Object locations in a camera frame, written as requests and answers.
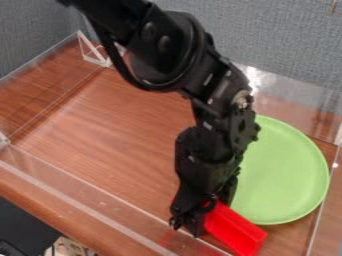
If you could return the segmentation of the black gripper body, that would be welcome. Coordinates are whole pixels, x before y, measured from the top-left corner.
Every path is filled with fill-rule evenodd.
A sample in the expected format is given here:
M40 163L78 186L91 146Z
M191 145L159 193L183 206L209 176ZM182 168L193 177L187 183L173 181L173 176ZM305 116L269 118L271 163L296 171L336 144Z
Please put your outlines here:
M218 192L241 172L243 153L231 148L226 134L201 127L187 128L175 140L175 172L179 188L170 206L195 208L206 200L219 200Z

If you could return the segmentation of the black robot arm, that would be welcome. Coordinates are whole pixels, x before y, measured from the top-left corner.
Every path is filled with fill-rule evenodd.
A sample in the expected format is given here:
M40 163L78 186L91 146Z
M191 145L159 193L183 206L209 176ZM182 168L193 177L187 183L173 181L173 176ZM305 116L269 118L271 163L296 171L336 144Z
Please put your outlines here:
M191 14L151 0L56 1L87 17L125 80L191 102L195 125L175 140L170 226L201 236L209 213L233 202L245 153L258 140L250 81Z

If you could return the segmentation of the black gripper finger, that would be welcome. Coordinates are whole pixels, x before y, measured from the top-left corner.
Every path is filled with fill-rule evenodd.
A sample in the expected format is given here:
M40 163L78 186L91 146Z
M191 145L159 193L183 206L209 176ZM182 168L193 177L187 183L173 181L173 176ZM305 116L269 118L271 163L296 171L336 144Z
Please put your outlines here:
M190 234L198 238L201 237L205 231L205 217L207 214L206 208L191 208L181 210L181 223Z
M238 187L238 176L239 174L234 174L230 177L222 190L217 194L219 201L227 206L231 205L231 202L234 200L237 187Z

